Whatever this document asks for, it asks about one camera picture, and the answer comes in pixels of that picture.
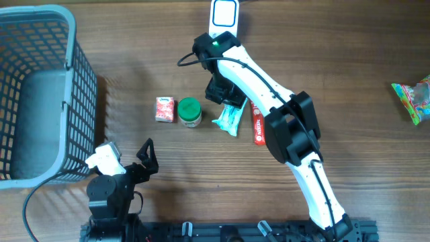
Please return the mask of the teal tissue wipes pack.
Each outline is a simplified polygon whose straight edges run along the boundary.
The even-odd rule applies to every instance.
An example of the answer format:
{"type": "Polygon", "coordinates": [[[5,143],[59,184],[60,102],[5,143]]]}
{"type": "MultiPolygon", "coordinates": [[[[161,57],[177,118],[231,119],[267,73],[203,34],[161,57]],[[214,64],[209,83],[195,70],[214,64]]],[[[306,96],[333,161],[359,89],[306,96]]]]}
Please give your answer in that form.
{"type": "Polygon", "coordinates": [[[248,99],[246,98],[240,108],[225,104],[219,118],[213,120],[212,123],[217,124],[221,130],[226,131],[229,135],[236,137],[247,102],[248,99]]]}

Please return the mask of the green lid jar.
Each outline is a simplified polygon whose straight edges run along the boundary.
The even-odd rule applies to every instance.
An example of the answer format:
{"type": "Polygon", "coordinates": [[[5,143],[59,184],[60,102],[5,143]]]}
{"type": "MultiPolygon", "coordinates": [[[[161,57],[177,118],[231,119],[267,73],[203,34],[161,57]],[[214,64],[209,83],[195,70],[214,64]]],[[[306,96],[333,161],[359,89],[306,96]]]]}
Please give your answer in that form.
{"type": "Polygon", "coordinates": [[[194,128],[202,121],[202,107],[194,97],[182,99],[178,103],[177,113],[181,123],[188,128],[194,128]]]}

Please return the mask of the red Nescafe coffee stick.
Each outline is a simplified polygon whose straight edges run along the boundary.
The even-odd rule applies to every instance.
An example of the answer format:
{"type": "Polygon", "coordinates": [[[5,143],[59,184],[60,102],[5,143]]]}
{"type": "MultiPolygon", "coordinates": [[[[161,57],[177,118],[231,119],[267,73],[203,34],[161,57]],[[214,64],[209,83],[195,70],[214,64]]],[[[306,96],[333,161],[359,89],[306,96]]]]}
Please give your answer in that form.
{"type": "Polygon", "coordinates": [[[253,103],[251,104],[251,113],[253,118],[253,140],[256,145],[265,145],[265,133],[264,133],[264,117],[259,108],[253,103]]]}

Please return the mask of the small red white carton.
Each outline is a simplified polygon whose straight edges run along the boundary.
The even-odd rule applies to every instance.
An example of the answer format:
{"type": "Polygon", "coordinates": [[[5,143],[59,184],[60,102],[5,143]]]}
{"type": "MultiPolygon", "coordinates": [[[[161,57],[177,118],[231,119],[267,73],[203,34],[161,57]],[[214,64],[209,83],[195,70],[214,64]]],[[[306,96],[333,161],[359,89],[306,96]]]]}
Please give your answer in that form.
{"type": "Polygon", "coordinates": [[[155,120],[157,122],[173,122],[175,100],[173,97],[157,97],[155,120]]]}

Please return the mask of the green Haribo gummy bag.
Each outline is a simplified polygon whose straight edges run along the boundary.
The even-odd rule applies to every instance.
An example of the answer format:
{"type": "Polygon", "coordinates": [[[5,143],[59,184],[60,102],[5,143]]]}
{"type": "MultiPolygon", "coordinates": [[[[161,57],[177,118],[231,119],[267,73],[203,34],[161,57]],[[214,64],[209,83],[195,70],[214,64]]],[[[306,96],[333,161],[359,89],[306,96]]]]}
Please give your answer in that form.
{"type": "Polygon", "coordinates": [[[428,75],[413,87],[397,83],[392,83],[391,87],[407,109],[414,125],[429,119],[428,75]]]}

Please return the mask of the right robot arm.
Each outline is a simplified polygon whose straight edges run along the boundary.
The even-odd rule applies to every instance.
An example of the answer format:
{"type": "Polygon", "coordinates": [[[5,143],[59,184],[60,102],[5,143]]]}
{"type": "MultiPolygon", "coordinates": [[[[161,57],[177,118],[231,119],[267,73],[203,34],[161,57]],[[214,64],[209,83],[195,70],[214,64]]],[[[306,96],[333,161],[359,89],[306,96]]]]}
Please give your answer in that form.
{"type": "Polygon", "coordinates": [[[320,128],[312,98],[276,83],[247,54],[230,32],[194,40],[197,62],[212,74],[206,99],[241,107],[249,98],[263,114],[265,144],[273,157],[293,172],[308,205],[316,238],[340,241],[353,229],[323,168],[320,128]]]}

